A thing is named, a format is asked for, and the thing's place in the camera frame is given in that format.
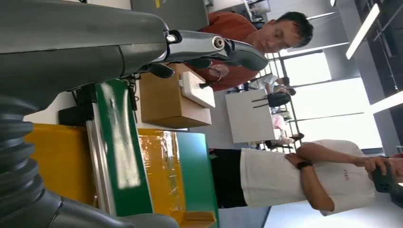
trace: white table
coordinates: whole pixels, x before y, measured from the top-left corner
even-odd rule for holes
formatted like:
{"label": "white table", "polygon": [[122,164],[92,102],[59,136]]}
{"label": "white table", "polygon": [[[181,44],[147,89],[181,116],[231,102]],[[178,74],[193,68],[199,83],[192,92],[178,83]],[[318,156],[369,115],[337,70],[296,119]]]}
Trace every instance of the white table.
{"label": "white table", "polygon": [[264,89],[225,96],[234,143],[279,139],[280,130],[274,129],[270,107],[253,108],[267,104],[267,100],[252,102],[265,96]]}
{"label": "white table", "polygon": [[234,143],[232,140],[225,95],[227,95],[225,90],[214,92],[216,106],[210,109],[211,125],[189,128],[189,131],[205,134],[209,148],[233,150],[247,148],[247,143]]}

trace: cardboard box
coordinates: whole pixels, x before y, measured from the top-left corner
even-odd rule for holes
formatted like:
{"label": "cardboard box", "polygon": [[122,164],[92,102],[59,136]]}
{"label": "cardboard box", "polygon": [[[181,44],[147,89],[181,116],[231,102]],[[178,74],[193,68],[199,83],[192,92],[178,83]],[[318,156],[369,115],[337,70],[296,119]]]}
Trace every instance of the cardboard box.
{"label": "cardboard box", "polygon": [[211,125],[210,109],[182,96],[179,87],[181,73],[192,70],[184,64],[170,64],[169,67],[175,71],[170,78],[159,78],[151,73],[142,74],[142,121],[176,129]]}

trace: hand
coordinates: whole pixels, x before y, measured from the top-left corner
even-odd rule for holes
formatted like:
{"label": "hand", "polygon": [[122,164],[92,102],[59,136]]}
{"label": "hand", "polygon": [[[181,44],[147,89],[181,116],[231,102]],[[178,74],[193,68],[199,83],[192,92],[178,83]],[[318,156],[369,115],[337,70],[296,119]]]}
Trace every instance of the hand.
{"label": "hand", "polygon": [[277,92],[283,92],[283,93],[289,93],[289,91],[286,89],[286,88],[283,88],[283,87],[279,87],[279,88],[276,88],[275,90],[274,90],[274,92],[275,93],[277,93]]}
{"label": "hand", "polygon": [[297,165],[298,165],[298,163],[300,163],[300,162],[308,162],[307,159],[305,159],[305,158],[303,158],[303,157],[301,157],[301,156],[298,156],[298,155],[296,155],[295,153],[286,154],[285,157],[286,157],[286,159],[287,159],[292,165],[295,166],[295,168],[297,168]]}
{"label": "hand", "polygon": [[403,176],[403,158],[388,159],[392,170],[395,170],[396,176]]}
{"label": "hand", "polygon": [[[357,167],[365,167],[365,170],[368,173],[372,173],[377,166],[381,168],[381,173],[382,175],[386,175],[387,173],[387,168],[386,164],[389,163],[389,159],[383,158],[383,157],[366,157],[366,158],[357,158],[353,162],[353,164]],[[395,175],[396,171],[394,170],[392,166],[392,174]]]}

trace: person in background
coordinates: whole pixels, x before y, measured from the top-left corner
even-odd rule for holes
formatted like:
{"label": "person in background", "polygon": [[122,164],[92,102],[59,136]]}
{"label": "person in background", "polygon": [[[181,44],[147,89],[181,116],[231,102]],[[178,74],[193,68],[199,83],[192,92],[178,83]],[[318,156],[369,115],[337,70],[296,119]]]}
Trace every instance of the person in background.
{"label": "person in background", "polygon": [[[281,86],[280,89],[275,90],[276,83],[278,86]],[[269,74],[265,75],[256,79],[251,80],[250,83],[247,84],[247,87],[254,88],[254,89],[266,89],[268,94],[276,93],[276,92],[284,92],[289,95],[295,95],[295,90],[292,89],[290,94],[290,91],[288,90],[289,87],[289,78],[288,77],[282,77],[278,78],[278,76]]]}
{"label": "person in background", "polygon": [[284,92],[284,93],[287,93],[287,94],[289,94],[289,95],[291,95],[291,96],[294,96],[295,94],[297,94],[297,92],[295,91],[295,89],[289,88],[289,87],[283,86],[283,85],[276,85],[276,86],[274,87],[274,92],[275,92],[275,93],[277,93],[277,92]]}
{"label": "person in background", "polygon": [[[322,215],[369,206],[374,183],[367,173],[377,166],[386,175],[383,157],[365,157],[353,142],[320,140],[296,153],[261,150],[211,152],[214,187],[220,208],[267,207],[308,200]],[[394,171],[396,181],[403,176]]]}
{"label": "person in background", "polygon": [[[308,44],[313,36],[313,27],[307,17],[298,12],[288,12],[267,22],[257,30],[245,17],[231,12],[214,12],[209,15],[210,25],[200,32],[218,34],[224,38],[245,42],[262,53],[275,53],[282,49],[297,48]],[[206,82],[213,83],[214,91],[234,88],[252,80],[258,72],[240,66],[228,66],[213,60],[207,69],[193,71]]]}
{"label": "person in background", "polygon": [[291,137],[286,136],[286,122],[284,117],[280,114],[272,115],[274,129],[279,129],[281,136],[279,140],[266,140],[265,144],[268,148],[273,149],[279,145],[288,145],[294,143],[295,141],[301,140],[305,137],[303,133],[294,134]]}

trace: black chair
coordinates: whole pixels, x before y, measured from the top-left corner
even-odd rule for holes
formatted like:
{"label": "black chair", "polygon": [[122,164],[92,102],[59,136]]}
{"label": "black chair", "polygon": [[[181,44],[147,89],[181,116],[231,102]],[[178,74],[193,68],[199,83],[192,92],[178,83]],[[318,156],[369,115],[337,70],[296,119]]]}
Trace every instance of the black chair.
{"label": "black chair", "polygon": [[262,99],[253,100],[252,102],[264,101],[264,100],[267,100],[268,103],[259,105],[259,106],[255,106],[253,108],[260,108],[260,107],[267,106],[267,105],[270,107],[279,107],[279,106],[285,105],[288,102],[290,102],[291,96],[284,92],[277,92],[277,93],[269,94]]}

